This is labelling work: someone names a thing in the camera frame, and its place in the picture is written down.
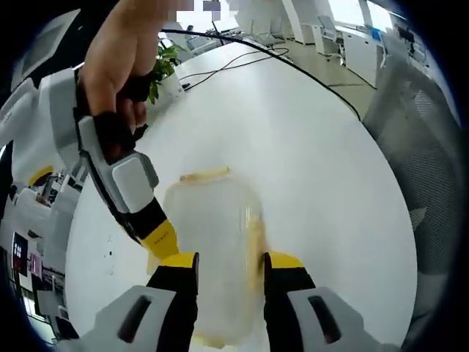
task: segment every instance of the black cable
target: black cable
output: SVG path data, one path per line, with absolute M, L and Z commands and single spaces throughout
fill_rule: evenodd
M 200 37 L 206 37 L 206 38 L 212 38 L 212 39 L 221 39 L 221 40 L 228 40 L 229 42 L 235 42 L 235 43 L 239 43 L 239 44 L 243 44 L 243 45 L 247 45 L 253 49 L 256 49 L 258 51 L 261 51 L 262 53 L 264 54 L 267 54 L 267 55 L 270 55 L 272 57 L 275 57 L 277 60 L 279 61 L 282 61 L 284 64 L 287 64 L 289 65 L 290 67 L 293 67 L 294 69 L 300 71 L 301 73 L 307 75 L 309 78 L 311 78 L 312 80 L 316 81 L 321 87 L 325 88 L 326 90 L 328 90 L 329 92 L 332 92 L 332 94 L 334 94 L 336 97 L 338 97 L 340 100 L 342 100 L 352 111 L 353 113 L 357 116 L 358 120 L 360 121 L 360 114 L 358 113 L 357 109 L 355 109 L 355 107 L 347 100 L 345 99 L 344 97 L 342 97 L 338 92 L 335 92 L 333 89 L 329 88 L 327 84 L 324 84 L 322 83 L 319 79 L 317 79 L 316 77 L 314 77 L 312 74 L 310 74 L 308 71 L 305 71 L 303 68 L 295 65 L 293 62 L 290 62 L 280 56 L 277 56 L 277 55 L 274 55 L 272 53 L 269 52 L 269 50 L 266 50 L 264 48 L 261 48 L 257 45 L 254 45 L 250 42 L 246 42 L 244 40 L 241 40 L 241 39 L 237 39 L 237 38 L 233 38 L 233 37 L 226 37 L 226 36 L 223 36 L 223 35 L 214 35 L 214 34 L 206 34 L 206 33 L 200 33 L 200 32 L 191 32 L 191 31 L 184 31 L 184 30 L 181 30 L 181 29 L 162 29 L 162 32 L 165 32 L 165 33 L 175 33 L 175 34 L 190 34 L 190 35 L 198 35 Z M 202 83 L 203 81 L 206 81 L 208 78 L 206 78 L 205 80 L 202 80 L 200 81 L 198 84 L 196 85 L 199 85 L 200 83 Z
M 285 55 L 289 52 L 289 49 L 288 48 L 277 48 L 276 50 L 278 49 L 285 49 L 286 51 L 284 53 L 281 53 L 279 55 Z M 225 70 L 231 70 L 232 68 L 238 68 L 238 67 L 242 67 L 242 66 L 246 66 L 246 65 L 250 65 L 250 64 L 253 64 L 255 62 L 259 62 L 259 61 L 262 61 L 262 60 L 266 60 L 266 59 L 270 59 L 271 56 L 268 56 L 268 57 L 263 57 L 261 59 L 258 59 L 258 60 L 254 60 L 254 61 L 251 61 L 251 62 L 246 62 L 244 64 L 241 64 L 241 65 L 237 65 L 237 66 L 232 66 L 232 67 L 228 67 L 231 63 L 233 63 L 234 61 L 238 60 L 239 58 L 245 56 L 245 55 L 249 55 L 249 54 L 255 54 L 255 53 L 260 53 L 261 51 L 252 51 L 251 53 L 245 53 L 245 54 L 242 54 L 242 55 L 239 55 L 237 57 L 235 57 L 233 60 L 231 60 L 230 62 L 228 62 L 226 65 L 224 65 L 222 68 L 219 68 L 217 70 L 212 70 L 212 71 L 208 71 L 208 72 L 200 72 L 200 73 L 193 73 L 192 75 L 188 75 L 188 76 L 184 76 L 182 78 L 179 78 L 180 81 L 182 81 L 183 79 L 186 79 L 186 78 L 189 78 L 189 77 L 193 77 L 193 76 L 200 76 L 200 75 L 209 75 L 208 77 L 206 77 L 205 79 L 203 79 L 202 81 L 200 82 L 197 82 L 196 84 L 190 86 L 189 88 L 186 89 L 186 91 L 194 88 L 195 86 L 198 86 L 200 83 L 202 82 L 205 82 L 207 79 L 209 79 L 210 77 L 212 77 L 213 75 L 215 75 L 216 73 L 220 72 L 220 71 L 225 71 Z

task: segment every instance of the gray chair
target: gray chair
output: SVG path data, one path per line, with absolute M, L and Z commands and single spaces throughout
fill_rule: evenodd
M 462 229 L 468 180 L 463 132 L 437 84 L 392 53 L 363 119 L 391 166 L 416 240 L 418 283 L 405 344 L 431 317 Z

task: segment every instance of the plastic container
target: plastic container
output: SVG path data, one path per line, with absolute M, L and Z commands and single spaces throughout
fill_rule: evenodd
M 163 208 L 181 252 L 198 252 L 199 314 L 194 336 L 205 345 L 238 345 L 262 314 L 262 207 L 228 168 L 181 177 Z

